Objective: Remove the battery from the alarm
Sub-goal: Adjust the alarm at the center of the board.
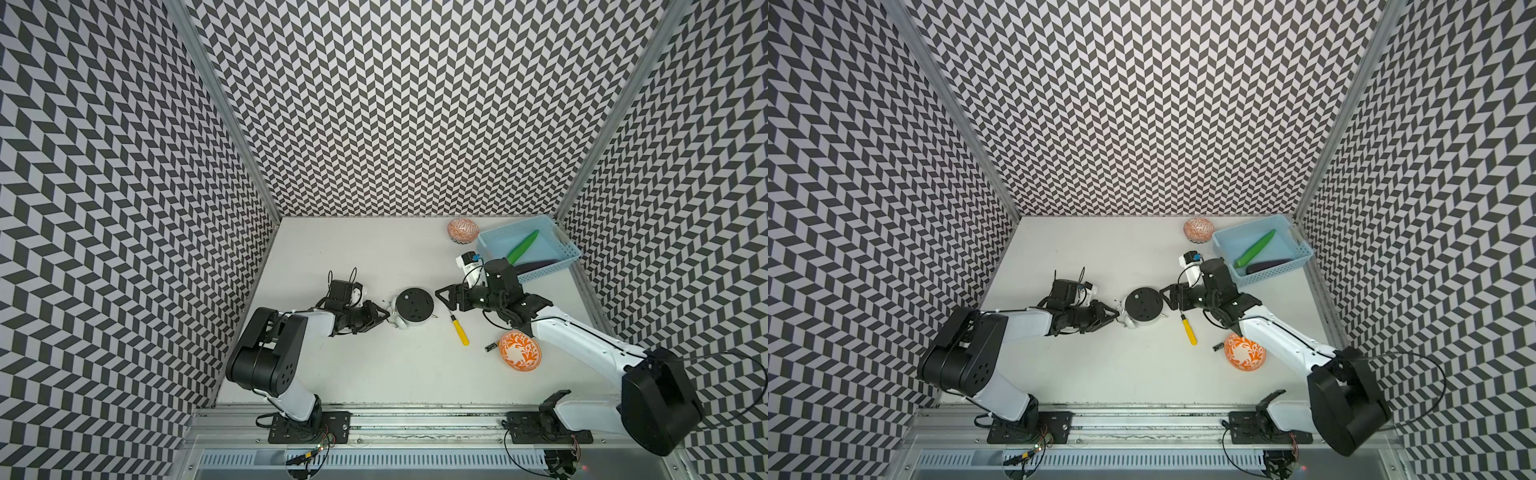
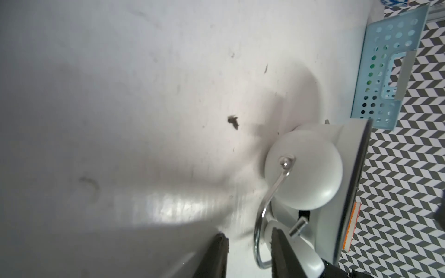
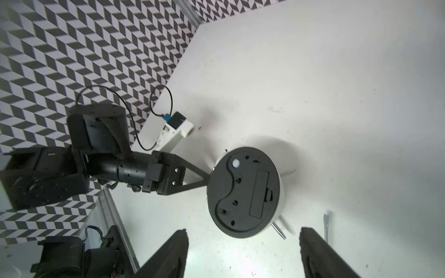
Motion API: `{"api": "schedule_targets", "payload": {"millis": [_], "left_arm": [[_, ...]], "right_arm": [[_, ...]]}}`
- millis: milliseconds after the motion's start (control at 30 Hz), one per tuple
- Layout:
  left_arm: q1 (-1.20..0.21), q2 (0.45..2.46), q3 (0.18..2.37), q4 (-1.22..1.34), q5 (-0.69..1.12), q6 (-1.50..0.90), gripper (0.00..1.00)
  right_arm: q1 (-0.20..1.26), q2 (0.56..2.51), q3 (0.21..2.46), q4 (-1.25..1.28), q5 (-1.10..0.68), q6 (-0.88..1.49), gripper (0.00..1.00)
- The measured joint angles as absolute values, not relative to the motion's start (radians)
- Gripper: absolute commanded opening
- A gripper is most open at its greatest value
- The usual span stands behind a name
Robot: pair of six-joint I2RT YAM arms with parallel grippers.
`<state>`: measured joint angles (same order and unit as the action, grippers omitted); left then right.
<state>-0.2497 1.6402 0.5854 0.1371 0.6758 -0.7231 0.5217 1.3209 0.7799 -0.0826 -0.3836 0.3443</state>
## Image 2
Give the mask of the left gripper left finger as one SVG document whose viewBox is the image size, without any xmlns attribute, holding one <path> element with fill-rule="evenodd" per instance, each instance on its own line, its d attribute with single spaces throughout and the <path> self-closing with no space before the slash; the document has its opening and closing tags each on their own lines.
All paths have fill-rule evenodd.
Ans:
<svg viewBox="0 0 445 278">
<path fill-rule="evenodd" d="M 212 239 L 193 278 L 225 278 L 228 253 L 229 239 L 223 233 L 217 234 Z"/>
</svg>

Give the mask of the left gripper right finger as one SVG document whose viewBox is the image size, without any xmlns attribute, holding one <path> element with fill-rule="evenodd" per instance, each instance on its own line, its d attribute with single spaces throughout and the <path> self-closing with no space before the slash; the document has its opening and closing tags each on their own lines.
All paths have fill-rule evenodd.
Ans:
<svg viewBox="0 0 445 278">
<path fill-rule="evenodd" d="M 307 278 L 283 230 L 272 230 L 271 247 L 272 278 Z"/>
</svg>

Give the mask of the white twin bell alarm clock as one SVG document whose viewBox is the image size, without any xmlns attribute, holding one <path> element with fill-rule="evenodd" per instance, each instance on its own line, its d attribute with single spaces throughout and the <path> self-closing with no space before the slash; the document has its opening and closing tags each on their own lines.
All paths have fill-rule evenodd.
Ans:
<svg viewBox="0 0 445 278">
<path fill-rule="evenodd" d="M 371 119 L 310 123 L 282 135 L 264 165 L 268 191 L 253 232 L 253 256 L 272 270 L 272 230 L 284 231 L 308 278 L 346 278 L 338 263 L 348 250 L 360 206 L 355 198 L 372 133 Z"/>
</svg>

